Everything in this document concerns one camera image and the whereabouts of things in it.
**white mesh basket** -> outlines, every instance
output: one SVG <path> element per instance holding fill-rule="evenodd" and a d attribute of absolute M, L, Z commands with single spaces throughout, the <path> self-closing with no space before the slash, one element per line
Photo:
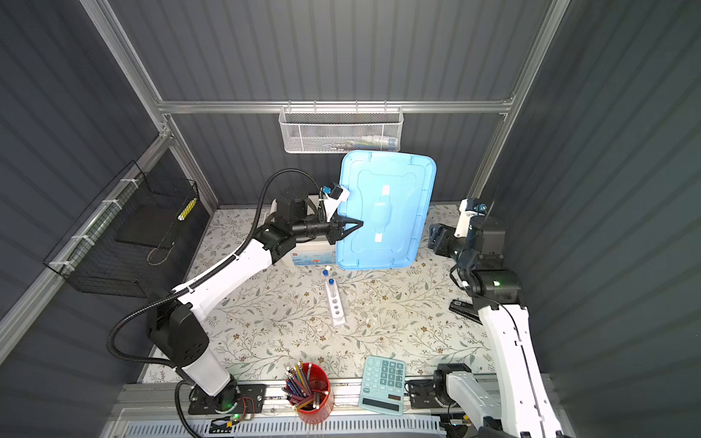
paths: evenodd
<path fill-rule="evenodd" d="M 280 129 L 290 153 L 397 152 L 402 137 L 401 108 L 377 112 L 311 112 L 283 107 Z"/>

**aluminum profile beam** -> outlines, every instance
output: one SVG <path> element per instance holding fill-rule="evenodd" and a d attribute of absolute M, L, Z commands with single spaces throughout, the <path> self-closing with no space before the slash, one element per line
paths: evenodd
<path fill-rule="evenodd" d="M 560 26 L 560 22 L 565 15 L 565 11 L 567 11 L 569 3 L 570 0 L 552 0 L 550 3 L 545 19 L 538 30 L 538 35 L 533 42 L 531 51 L 526 58 L 524 67 L 516 82 L 511 110 L 505 115 L 503 122 L 497 127 L 494 139 L 487 147 L 475 180 L 470 187 L 470 192 L 468 193 L 469 198 L 479 198 L 482 195 L 484 186 L 486 186 L 486 182 L 489 179 L 491 171 L 494 169 L 496 160 L 499 158 L 499 154 L 509 138 L 511 129 L 514 127 L 514 123 L 521 112 L 526 97 L 531 91 L 540 65 L 543 63 L 545 54 L 550 47 L 550 43 L 552 43 L 552 39 Z"/>
<path fill-rule="evenodd" d="M 369 102 L 286 102 L 286 101 L 162 101 L 157 104 L 164 114 L 277 114 L 283 107 L 309 112 L 377 112 L 396 111 L 400 107 L 405 114 L 413 113 L 474 113 L 506 114 L 511 102 L 505 100 L 484 101 L 369 101 Z"/>
<path fill-rule="evenodd" d="M 169 131 L 160 134 L 151 146 L 141 155 L 136 164 L 133 165 L 123 176 L 122 181 L 105 196 L 105 199 L 114 199 L 124 188 L 131 184 L 125 179 L 134 179 L 143 170 L 150 171 L 161 158 L 163 153 L 173 141 Z M 95 211 L 86 219 L 76 231 L 77 235 L 84 234 L 106 210 L 107 203 L 100 203 Z M 66 245 L 57 253 L 55 260 L 64 260 L 73 250 L 75 239 L 69 240 Z M 10 354 L 10 351 L 17 345 L 20 339 L 27 333 L 34 321 L 39 317 L 46 305 L 51 301 L 58 289 L 65 283 L 63 277 L 49 268 L 41 271 L 31 286 L 24 292 L 14 306 L 0 320 L 0 364 Z"/>
<path fill-rule="evenodd" d="M 177 144 L 171 148 L 171 152 L 177 159 L 186 177 L 197 183 L 200 200 L 207 211 L 212 214 L 219 207 L 217 196 L 199 166 L 195 163 L 194 156 L 182 138 L 175 122 L 166 118 L 165 114 L 158 108 L 157 103 L 162 100 L 161 94 L 156 89 L 134 46 L 129 41 L 129 37 L 124 28 L 122 28 L 114 10 L 109 5 L 109 1 L 81 0 L 81 5 L 88 17 L 93 21 L 122 72 L 129 80 L 129 84 L 131 84 L 139 100 L 141 100 L 154 125 L 161 132 L 170 133 L 172 131 L 176 137 Z"/>

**blue plastic lid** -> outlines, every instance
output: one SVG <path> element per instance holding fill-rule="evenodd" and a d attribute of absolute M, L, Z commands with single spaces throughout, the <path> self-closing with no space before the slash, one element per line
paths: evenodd
<path fill-rule="evenodd" d="M 427 156 L 348 153 L 341 166 L 341 185 L 350 195 L 339 206 L 339 214 L 364 224 L 336 243 L 339 267 L 358 270 L 411 265 L 421 242 L 435 173 L 436 164 Z"/>

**leaf pattern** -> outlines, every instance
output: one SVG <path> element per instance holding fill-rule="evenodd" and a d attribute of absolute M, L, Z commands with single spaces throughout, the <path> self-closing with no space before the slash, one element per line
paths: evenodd
<path fill-rule="evenodd" d="M 239 246 L 254 213 L 217 210 L 189 278 Z M 416 261 L 408 268 L 341 271 L 334 266 L 331 275 L 348 321 L 341 327 L 331 323 L 322 266 L 278 264 L 257 273 L 206 319 L 210 348 L 244 381 L 283 378 L 285 367 L 300 359 L 319 364 L 331 377 L 361 376 L 368 355 L 404 360 L 409 375 L 431 374 L 441 362 L 494 372 L 483 327 L 447 311 L 451 299 L 465 296 L 449 279 L 453 261 L 426 247 L 429 224 L 454 226 L 457 219 L 455 205 L 432 205 Z M 155 356 L 164 357 L 160 351 Z M 176 380 L 173 370 L 151 364 L 143 381 Z"/>

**black wire basket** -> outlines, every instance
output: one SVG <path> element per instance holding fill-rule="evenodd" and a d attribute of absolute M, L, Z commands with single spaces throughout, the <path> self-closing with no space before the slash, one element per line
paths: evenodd
<path fill-rule="evenodd" d="M 148 297 L 186 275 L 209 219 L 196 183 L 155 168 L 127 183 L 44 260 L 79 292 Z"/>

